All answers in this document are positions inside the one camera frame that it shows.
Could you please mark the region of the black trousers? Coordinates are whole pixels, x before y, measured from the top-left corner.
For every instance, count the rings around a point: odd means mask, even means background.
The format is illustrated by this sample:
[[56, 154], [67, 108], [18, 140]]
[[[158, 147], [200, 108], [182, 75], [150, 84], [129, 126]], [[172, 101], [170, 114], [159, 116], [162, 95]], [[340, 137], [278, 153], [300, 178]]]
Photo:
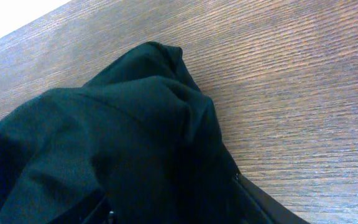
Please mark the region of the black trousers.
[[0, 223], [103, 194], [120, 223], [239, 223], [237, 167], [179, 47], [146, 42], [0, 120]]

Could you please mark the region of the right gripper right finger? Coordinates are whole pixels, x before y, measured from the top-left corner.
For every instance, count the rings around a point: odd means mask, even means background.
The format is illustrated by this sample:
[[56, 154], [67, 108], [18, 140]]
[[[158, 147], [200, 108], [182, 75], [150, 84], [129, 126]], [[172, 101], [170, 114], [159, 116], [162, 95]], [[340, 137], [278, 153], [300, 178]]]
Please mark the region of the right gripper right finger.
[[309, 222], [285, 208], [242, 174], [236, 174], [235, 179], [270, 222], [279, 224], [309, 224]]

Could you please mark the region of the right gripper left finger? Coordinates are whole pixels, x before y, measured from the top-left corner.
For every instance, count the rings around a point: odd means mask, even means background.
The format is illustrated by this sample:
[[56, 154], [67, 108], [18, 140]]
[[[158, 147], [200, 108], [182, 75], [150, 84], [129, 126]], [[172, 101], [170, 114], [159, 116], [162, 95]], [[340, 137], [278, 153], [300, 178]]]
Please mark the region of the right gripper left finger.
[[116, 224], [117, 215], [103, 194], [91, 194], [48, 224]]

